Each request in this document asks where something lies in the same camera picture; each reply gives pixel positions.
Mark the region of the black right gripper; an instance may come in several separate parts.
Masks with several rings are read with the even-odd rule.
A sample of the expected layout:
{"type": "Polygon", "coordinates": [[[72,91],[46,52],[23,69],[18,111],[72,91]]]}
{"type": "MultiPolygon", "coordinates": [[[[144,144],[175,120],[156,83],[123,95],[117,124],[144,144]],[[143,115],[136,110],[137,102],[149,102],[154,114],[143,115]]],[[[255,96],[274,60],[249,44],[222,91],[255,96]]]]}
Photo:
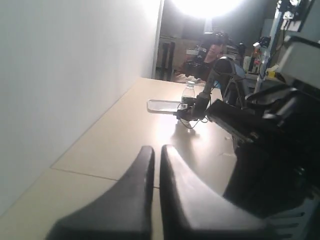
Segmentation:
{"type": "Polygon", "coordinates": [[[250,109],[216,100],[206,115],[236,143],[236,164],[223,196],[266,218],[320,192],[320,96],[275,87],[246,100],[250,109]]]}

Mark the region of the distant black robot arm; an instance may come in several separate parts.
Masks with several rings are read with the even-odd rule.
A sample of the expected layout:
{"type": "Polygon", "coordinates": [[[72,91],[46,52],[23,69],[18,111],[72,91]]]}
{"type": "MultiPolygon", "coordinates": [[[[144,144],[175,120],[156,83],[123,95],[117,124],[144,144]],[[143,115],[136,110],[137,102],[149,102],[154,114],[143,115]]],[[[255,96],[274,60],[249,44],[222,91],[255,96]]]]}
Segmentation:
{"type": "Polygon", "coordinates": [[[226,58],[195,98],[142,79],[58,161],[98,176],[124,164],[107,191],[60,218],[48,240],[148,240],[158,186],[166,240],[317,240],[320,101],[279,84],[225,101],[245,74],[226,58]]]}

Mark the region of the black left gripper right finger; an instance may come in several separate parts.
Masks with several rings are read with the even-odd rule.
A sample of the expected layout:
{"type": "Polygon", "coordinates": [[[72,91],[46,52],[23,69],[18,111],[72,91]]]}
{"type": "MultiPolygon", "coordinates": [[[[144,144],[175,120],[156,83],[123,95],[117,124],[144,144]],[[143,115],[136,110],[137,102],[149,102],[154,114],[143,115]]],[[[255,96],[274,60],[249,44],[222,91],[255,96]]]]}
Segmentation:
{"type": "Polygon", "coordinates": [[[159,194],[165,240],[271,240],[258,217],[207,186],[172,145],[161,149],[159,194]]]}

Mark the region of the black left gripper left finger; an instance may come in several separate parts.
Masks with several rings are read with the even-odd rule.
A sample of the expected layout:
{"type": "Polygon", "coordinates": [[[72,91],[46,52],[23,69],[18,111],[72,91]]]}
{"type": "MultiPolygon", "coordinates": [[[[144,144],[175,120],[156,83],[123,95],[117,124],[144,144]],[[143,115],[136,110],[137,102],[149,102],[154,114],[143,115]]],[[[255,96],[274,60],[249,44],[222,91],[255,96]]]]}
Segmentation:
{"type": "Polygon", "coordinates": [[[141,147],[124,175],[104,194],[59,219],[48,240],[150,240],[155,152],[141,147]]]}

